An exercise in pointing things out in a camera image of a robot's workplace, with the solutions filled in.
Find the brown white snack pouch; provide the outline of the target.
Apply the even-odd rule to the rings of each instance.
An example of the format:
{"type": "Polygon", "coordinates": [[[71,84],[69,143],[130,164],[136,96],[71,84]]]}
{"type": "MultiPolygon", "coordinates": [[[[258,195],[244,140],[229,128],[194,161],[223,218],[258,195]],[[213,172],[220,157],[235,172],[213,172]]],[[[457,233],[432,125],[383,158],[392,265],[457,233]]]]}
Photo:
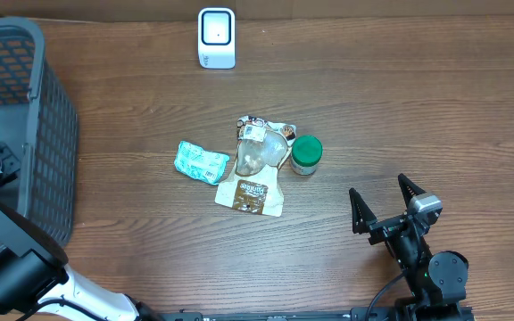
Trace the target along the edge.
{"type": "Polygon", "coordinates": [[[234,166],[218,184],[215,202],[253,214],[279,217],[284,195],[278,174],[290,156],[296,126],[243,116],[236,122],[234,166]]]}

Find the teal tissue pack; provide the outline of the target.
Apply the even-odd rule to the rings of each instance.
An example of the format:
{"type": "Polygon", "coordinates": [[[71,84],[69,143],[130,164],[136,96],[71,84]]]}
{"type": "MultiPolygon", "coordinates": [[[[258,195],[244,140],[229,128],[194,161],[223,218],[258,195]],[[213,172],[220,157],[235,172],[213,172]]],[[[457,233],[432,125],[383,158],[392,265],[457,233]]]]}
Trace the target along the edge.
{"type": "Polygon", "coordinates": [[[194,180],[217,185],[230,157],[224,153],[206,151],[201,146],[181,141],[174,160],[176,170],[194,180]]]}

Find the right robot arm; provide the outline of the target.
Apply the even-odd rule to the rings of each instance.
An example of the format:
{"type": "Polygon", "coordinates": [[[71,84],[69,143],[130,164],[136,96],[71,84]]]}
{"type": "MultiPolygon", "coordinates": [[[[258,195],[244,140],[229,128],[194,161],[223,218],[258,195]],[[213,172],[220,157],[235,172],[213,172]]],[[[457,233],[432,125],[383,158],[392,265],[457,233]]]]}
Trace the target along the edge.
{"type": "Polygon", "coordinates": [[[359,192],[349,190],[352,230],[369,235],[372,245],[384,243],[401,273],[386,284],[366,308],[351,309],[352,320],[473,320],[466,298],[468,260],[456,251],[432,253],[424,239],[443,210],[442,201],[409,180],[398,176],[406,210],[393,218],[377,219],[359,192]],[[400,298],[392,307],[376,304],[391,287],[404,279],[411,296],[400,298]]]}

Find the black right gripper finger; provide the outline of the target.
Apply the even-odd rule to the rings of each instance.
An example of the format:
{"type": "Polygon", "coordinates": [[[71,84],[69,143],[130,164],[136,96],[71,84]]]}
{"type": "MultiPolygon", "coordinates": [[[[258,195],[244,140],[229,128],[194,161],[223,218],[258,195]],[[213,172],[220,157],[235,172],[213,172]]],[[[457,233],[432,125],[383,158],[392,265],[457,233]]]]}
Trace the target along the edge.
{"type": "Polygon", "coordinates": [[[355,234],[369,232],[369,226],[377,222],[376,215],[372,212],[361,195],[354,189],[349,190],[352,205],[352,230],[355,234]]]}
{"type": "Polygon", "coordinates": [[[403,173],[398,176],[398,183],[407,208],[414,208],[417,201],[416,197],[426,193],[424,189],[413,183],[403,173]]]}

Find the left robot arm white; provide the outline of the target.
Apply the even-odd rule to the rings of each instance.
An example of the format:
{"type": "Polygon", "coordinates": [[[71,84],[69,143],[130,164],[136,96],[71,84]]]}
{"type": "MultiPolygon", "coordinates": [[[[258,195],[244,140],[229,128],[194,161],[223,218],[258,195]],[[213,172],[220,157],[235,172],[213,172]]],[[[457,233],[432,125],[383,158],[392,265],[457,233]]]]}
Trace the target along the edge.
{"type": "Polygon", "coordinates": [[[156,320],[126,294],[110,292],[74,271],[62,247],[0,202],[0,315],[48,313],[69,320],[156,320]]]}

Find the green lid jar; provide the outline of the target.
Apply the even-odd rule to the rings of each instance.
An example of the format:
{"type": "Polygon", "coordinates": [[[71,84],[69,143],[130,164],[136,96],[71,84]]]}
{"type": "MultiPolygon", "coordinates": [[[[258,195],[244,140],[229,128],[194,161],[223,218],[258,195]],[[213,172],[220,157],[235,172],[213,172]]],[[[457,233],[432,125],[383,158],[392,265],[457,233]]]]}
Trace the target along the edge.
{"type": "Polygon", "coordinates": [[[317,170],[322,154],[323,146],[316,136],[300,136],[293,144],[291,168],[298,175],[311,175],[317,170]]]}

